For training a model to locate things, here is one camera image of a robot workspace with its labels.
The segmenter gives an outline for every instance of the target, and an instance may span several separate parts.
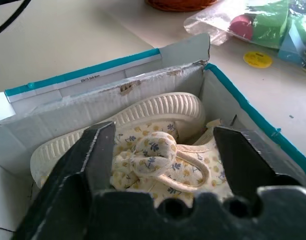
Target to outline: teal tape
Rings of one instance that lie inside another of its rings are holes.
[[[72,71],[72,72],[69,72],[69,73],[66,73],[60,76],[51,77],[46,80],[31,82],[31,83],[28,83],[27,85],[18,86],[13,89],[12,88],[7,89],[4,92],[7,97],[8,96],[10,97],[16,94],[21,94],[21,93],[28,92],[31,90],[39,89],[41,87],[43,88],[45,86],[62,83],[62,82],[76,79],[76,78],[79,78],[85,75],[89,75],[89,74],[97,73],[103,70],[118,67],[120,65],[128,64],[128,63],[131,63],[137,60],[141,60],[141,59],[145,59],[145,58],[155,56],[158,54],[160,54],[160,51],[158,48],[155,48],[155,49],[151,49],[145,52],[141,52],[139,54],[118,58],[118,59],[104,62],[104,63],[98,64],[95,66],[90,66],[90,67],[86,67],[80,70]]]
[[[224,87],[233,95],[241,108],[251,117],[254,123],[282,150],[284,150],[306,173],[306,157],[281,134],[280,128],[274,128],[235,87],[235,85],[215,65],[209,63],[205,70],[210,70]]]

